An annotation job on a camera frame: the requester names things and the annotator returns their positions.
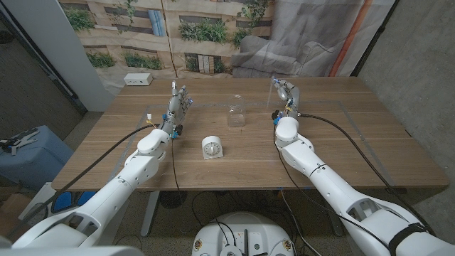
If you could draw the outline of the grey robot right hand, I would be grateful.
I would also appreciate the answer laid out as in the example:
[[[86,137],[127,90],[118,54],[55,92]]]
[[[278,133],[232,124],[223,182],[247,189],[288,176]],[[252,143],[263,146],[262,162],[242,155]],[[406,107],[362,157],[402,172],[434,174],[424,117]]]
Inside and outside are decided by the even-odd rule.
[[[286,102],[286,116],[297,118],[299,113],[299,88],[290,82],[272,77],[272,85],[277,89],[279,98]]]

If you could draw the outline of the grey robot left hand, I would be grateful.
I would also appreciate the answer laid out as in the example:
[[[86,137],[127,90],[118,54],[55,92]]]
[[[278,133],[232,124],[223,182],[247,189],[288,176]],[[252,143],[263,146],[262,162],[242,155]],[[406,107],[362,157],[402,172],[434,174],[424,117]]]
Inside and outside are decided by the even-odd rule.
[[[159,125],[159,129],[165,131],[172,139],[181,135],[183,130],[182,123],[192,103],[193,100],[188,96],[186,86],[183,85],[178,89],[176,81],[173,80],[171,83],[171,98],[167,111],[163,114],[163,122]]]

